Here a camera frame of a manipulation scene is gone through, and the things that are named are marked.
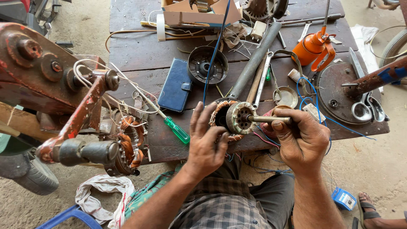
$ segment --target green patterned cloth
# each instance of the green patterned cloth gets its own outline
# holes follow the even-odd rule
[[[144,188],[133,192],[130,195],[130,202],[125,209],[126,220],[137,211],[154,193],[167,184],[182,168],[184,164],[178,164],[174,171],[168,171],[158,175],[151,183],[147,184]]]

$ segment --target wooden workbench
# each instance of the wooden workbench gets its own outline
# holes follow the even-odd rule
[[[324,15],[326,0],[296,0],[290,2],[287,15],[283,16],[279,21],[283,20],[299,20],[304,18],[321,17]],[[140,21],[147,21],[147,17],[152,10],[160,9],[160,3],[153,0],[111,0],[110,12],[110,32],[119,30],[141,29]],[[356,43],[351,34],[348,22],[344,18],[345,13],[341,3],[338,0],[331,0],[330,14],[340,13],[343,18],[334,22],[329,22],[327,33],[336,34],[336,39],[343,42],[342,45],[334,46],[337,52],[337,58],[345,62],[350,62],[349,47],[357,51]],[[151,21],[155,21],[155,15],[151,17]],[[321,29],[323,22],[313,22],[308,33],[316,33]],[[297,44],[304,28],[303,24],[293,24],[284,26],[280,31],[287,45],[286,50],[292,50]],[[165,82],[169,67],[174,57],[180,59],[188,59],[188,54],[180,52],[177,48],[184,51],[192,51],[195,47],[207,45],[209,42],[204,38],[193,38],[184,40],[171,40],[158,42],[155,33],[120,33],[112,36],[110,41],[110,56],[109,60],[113,62],[121,71],[131,80],[137,82],[143,89],[151,92],[160,92]],[[270,51],[282,49],[282,45],[276,39],[270,47]],[[237,52],[229,52],[230,49],[225,45],[223,54],[229,62],[229,72],[225,80],[218,84],[223,94],[235,84],[241,71],[247,64],[248,58]],[[245,55],[249,53],[245,49],[240,49]],[[365,69],[365,64],[359,54],[356,52],[362,67]],[[290,86],[296,88],[296,83],[287,77],[291,69],[296,68],[295,63],[291,58],[277,58],[271,60],[271,65],[275,72],[279,86]],[[315,73],[311,72],[311,65],[303,67],[304,75],[313,78]],[[240,99],[244,101],[249,92],[248,85],[241,93]],[[120,83],[119,89],[115,92],[110,92],[111,95],[118,99],[124,100],[127,104],[134,104],[131,95],[134,89],[126,81]],[[259,105],[257,113],[262,115],[274,107],[271,101],[274,84],[267,81]],[[380,98],[380,93],[375,92],[374,96]],[[206,101],[212,102],[219,99],[221,96],[215,87],[208,89]],[[196,86],[190,93],[186,104],[186,111],[183,114],[169,113],[174,121],[180,125],[186,132],[189,133],[189,121],[192,114],[192,108],[196,106],[203,98],[203,88]],[[350,132],[337,124],[328,123],[331,129],[332,140],[348,139],[359,137],[360,135]],[[384,134],[389,132],[389,127],[386,122],[365,124],[365,125],[345,125],[355,131],[366,133],[366,135]],[[172,131],[163,123],[162,117],[159,115],[150,115],[148,125],[148,141],[151,153],[151,163],[159,163],[166,161],[183,160],[188,157],[188,145],[183,144]],[[261,141],[254,134],[246,135],[241,141],[230,144],[229,152],[243,152],[252,150],[261,150],[270,148],[270,145]]]

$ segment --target cardboard box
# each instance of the cardboard box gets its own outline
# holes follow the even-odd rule
[[[208,0],[212,12],[200,13],[195,4],[192,8],[189,6],[189,0],[183,0],[173,3],[173,0],[162,0],[161,8],[163,10],[165,24],[171,27],[184,28],[221,28],[223,18],[225,17],[228,0],[219,0],[217,2]],[[226,26],[243,18],[242,6],[239,0],[234,2],[230,0]]]

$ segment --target checkered shirt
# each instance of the checkered shirt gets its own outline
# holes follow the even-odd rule
[[[170,229],[271,229],[245,182],[207,177],[188,195]]]

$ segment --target blue plastic stool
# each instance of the blue plastic stool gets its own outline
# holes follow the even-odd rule
[[[93,217],[80,210],[80,208],[81,207],[79,205],[74,205],[54,216],[52,219],[48,220],[36,229],[51,229],[71,217],[80,219],[88,227],[90,227],[90,229],[102,229],[102,227],[98,224],[98,222],[96,222]]]

